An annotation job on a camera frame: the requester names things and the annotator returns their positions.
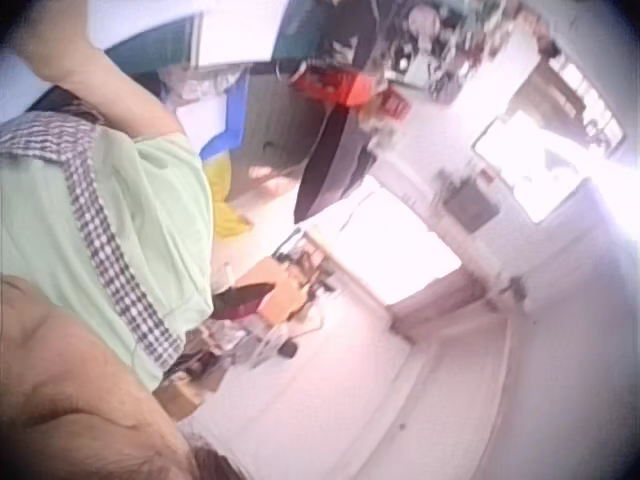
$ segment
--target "clutter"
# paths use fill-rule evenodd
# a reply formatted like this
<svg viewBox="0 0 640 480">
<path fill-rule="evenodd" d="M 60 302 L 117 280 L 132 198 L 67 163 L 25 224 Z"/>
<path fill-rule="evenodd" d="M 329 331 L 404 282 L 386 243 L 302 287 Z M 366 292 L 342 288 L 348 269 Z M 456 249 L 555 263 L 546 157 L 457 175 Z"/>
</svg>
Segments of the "clutter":
<svg viewBox="0 0 640 480">
<path fill-rule="evenodd" d="M 204 401 L 199 389 L 185 373 L 177 373 L 163 381 L 153 396 L 177 422 L 192 415 Z"/>
</svg>

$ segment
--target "red object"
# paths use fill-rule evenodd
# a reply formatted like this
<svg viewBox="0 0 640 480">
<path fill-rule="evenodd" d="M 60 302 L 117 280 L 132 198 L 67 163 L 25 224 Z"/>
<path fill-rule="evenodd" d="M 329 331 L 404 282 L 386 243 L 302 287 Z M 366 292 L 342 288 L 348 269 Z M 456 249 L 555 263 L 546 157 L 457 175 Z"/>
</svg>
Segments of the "red object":
<svg viewBox="0 0 640 480">
<path fill-rule="evenodd" d="M 403 120 L 411 110 L 409 102 L 392 88 L 382 93 L 380 112 L 394 120 Z"/>
<path fill-rule="evenodd" d="M 346 107 L 364 105 L 375 94 L 375 78 L 333 65 L 310 65 L 291 86 L 314 100 Z"/>
</svg>

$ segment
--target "person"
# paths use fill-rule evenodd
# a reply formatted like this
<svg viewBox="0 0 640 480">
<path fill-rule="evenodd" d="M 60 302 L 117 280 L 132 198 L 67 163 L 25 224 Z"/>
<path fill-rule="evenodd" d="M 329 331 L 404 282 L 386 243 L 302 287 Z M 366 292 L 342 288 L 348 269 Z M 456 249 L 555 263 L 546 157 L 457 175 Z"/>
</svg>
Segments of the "person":
<svg viewBox="0 0 640 480">
<path fill-rule="evenodd" d="M 51 112 L 0 125 L 0 476 L 10 445 L 28 478 L 242 478 L 151 394 L 213 309 L 198 155 L 91 44 L 86 0 L 36 7 L 13 47 L 106 126 Z"/>
</svg>

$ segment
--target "blue fabric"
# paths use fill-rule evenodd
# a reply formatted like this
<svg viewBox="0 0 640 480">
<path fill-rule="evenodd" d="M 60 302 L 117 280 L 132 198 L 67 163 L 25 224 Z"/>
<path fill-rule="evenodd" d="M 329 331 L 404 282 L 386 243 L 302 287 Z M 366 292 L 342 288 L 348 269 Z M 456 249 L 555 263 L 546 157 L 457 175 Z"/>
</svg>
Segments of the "blue fabric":
<svg viewBox="0 0 640 480">
<path fill-rule="evenodd" d="M 244 123 L 247 117 L 249 96 L 249 75 L 242 74 L 238 81 L 227 90 L 227 122 L 225 131 L 213 137 L 200 150 L 202 160 L 210 160 L 216 155 L 231 151 L 242 145 Z"/>
</svg>

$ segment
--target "checkered trim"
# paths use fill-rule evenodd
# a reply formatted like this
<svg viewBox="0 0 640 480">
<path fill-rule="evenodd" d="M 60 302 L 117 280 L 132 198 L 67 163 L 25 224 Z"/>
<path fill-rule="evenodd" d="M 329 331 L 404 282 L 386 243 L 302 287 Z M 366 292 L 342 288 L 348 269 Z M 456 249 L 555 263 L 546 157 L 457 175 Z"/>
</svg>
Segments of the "checkered trim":
<svg viewBox="0 0 640 480">
<path fill-rule="evenodd" d="M 31 112 L 0 126 L 0 155 L 62 166 L 73 214 L 98 278 L 138 345 L 164 371 L 182 352 L 184 340 L 156 311 L 111 227 L 91 161 L 96 131 L 95 125 L 69 115 Z"/>
</svg>

